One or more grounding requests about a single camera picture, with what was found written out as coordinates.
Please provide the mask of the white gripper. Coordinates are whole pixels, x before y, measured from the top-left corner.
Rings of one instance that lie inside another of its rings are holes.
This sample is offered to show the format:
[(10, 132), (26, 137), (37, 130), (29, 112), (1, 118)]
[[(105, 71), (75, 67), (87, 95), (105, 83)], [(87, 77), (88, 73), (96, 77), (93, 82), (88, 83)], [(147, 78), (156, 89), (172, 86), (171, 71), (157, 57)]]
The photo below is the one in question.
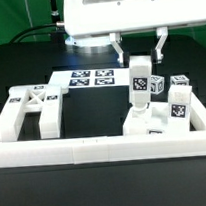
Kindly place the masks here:
[(119, 64), (124, 51), (120, 32), (156, 29), (155, 63), (163, 60), (162, 48), (168, 37), (166, 27), (206, 23), (206, 0), (64, 0), (64, 22), (74, 37), (110, 33)]

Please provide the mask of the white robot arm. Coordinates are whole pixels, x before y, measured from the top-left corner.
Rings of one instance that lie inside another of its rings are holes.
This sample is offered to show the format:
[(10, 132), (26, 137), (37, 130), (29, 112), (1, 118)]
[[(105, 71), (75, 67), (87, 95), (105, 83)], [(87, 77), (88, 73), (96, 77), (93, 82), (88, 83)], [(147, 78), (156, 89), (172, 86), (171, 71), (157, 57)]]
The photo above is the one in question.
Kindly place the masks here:
[(118, 43), (123, 34), (155, 31), (159, 41), (151, 57), (159, 63), (170, 29), (206, 24), (206, 0), (64, 0), (63, 9), (73, 45), (110, 44), (122, 64), (126, 58)]

